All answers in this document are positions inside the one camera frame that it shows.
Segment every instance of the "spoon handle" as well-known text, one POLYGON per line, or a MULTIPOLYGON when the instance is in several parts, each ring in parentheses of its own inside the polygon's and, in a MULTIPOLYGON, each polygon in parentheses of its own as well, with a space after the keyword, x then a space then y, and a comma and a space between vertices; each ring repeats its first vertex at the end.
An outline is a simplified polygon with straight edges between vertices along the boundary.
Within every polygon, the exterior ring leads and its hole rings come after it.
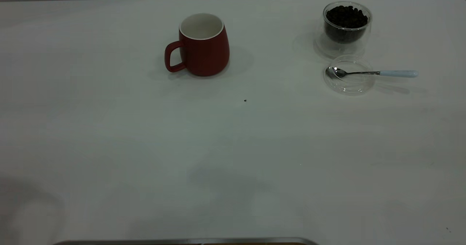
POLYGON ((418 72, 413 70, 380 71, 379 75, 386 77, 415 78, 418 76, 418 72))

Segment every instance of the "metal spoon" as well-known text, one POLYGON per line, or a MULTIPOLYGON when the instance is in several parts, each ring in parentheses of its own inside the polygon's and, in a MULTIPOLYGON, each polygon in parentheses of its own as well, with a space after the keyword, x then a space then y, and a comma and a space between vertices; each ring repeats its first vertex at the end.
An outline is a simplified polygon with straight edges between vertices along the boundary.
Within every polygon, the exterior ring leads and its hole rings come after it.
POLYGON ((415 78, 418 76, 417 71, 413 70, 396 70, 396 71, 364 71, 364 72, 346 72, 343 69, 336 68, 336 67, 328 67, 326 69, 326 73, 328 77, 332 79, 336 79, 339 77, 340 79, 345 77, 346 75, 378 75, 378 76, 386 76, 386 77, 400 77, 400 78, 415 78))

